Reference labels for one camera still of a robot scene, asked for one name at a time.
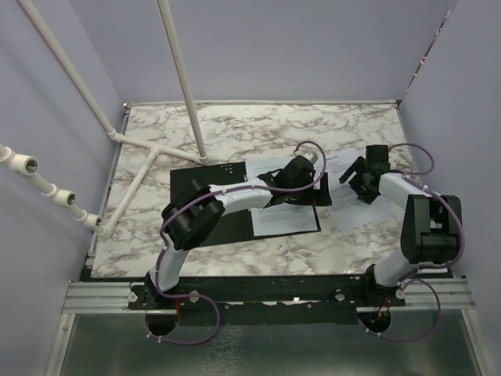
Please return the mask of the white folder black inside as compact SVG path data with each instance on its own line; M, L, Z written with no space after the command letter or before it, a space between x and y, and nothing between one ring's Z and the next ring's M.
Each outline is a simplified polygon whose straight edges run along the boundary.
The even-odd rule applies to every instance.
M243 183L246 176L247 170L244 162L171 170L171 199L176 198L182 193L194 179L201 179L206 184L224 185ZM281 234L273 233L257 236L254 234L254 224L251 212L238 211L237 213L228 214L222 217L207 238L202 243L198 244L198 247L204 248L208 246L235 244L244 241L285 237L289 235L317 233L321 230L319 217L314 207L283 204L277 207L277 209L280 208L294 209L296 212L299 212L300 209L302 211L306 209L305 214L314 215L314 219L308 220L310 230L288 231Z

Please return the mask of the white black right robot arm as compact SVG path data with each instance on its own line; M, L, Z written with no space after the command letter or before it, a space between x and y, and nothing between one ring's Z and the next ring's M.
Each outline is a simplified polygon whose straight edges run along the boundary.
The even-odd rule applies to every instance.
M385 197L403 211L400 248L371 265L369 281L359 288L361 300L378 306L387 298L387 287L397 287L422 269L447 269L462 256L465 234L461 201L441 195L416 181L421 172L403 172L391 167L387 145L370 145L339 178L359 201L372 204Z

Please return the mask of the white paper sheets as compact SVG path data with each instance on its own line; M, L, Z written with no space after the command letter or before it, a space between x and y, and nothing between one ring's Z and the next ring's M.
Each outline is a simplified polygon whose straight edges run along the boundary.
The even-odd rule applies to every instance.
M327 157L326 173L332 204L327 208L333 225L340 231L353 230L372 222L389 219L394 214L391 202L378 197L372 204L357 198L347 183L339 183L339 178L359 157L356 149L342 150Z

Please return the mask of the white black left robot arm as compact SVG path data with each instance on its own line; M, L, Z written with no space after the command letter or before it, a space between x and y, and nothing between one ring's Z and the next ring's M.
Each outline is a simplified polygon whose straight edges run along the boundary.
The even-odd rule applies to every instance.
M148 303L164 309L178 297L172 288L178 285L189 251L201 245L224 216L281 204L332 204L325 158L319 172L310 158L298 155L284 168L243 183L214 185L194 179L161 213L163 245L145 280Z

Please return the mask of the printed paper sheet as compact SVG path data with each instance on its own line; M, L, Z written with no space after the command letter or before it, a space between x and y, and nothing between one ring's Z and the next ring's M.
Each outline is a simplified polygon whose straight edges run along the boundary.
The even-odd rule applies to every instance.
M284 168L292 157L246 161L248 179ZM250 210L255 237L315 232L319 229L313 207L281 204L271 208Z

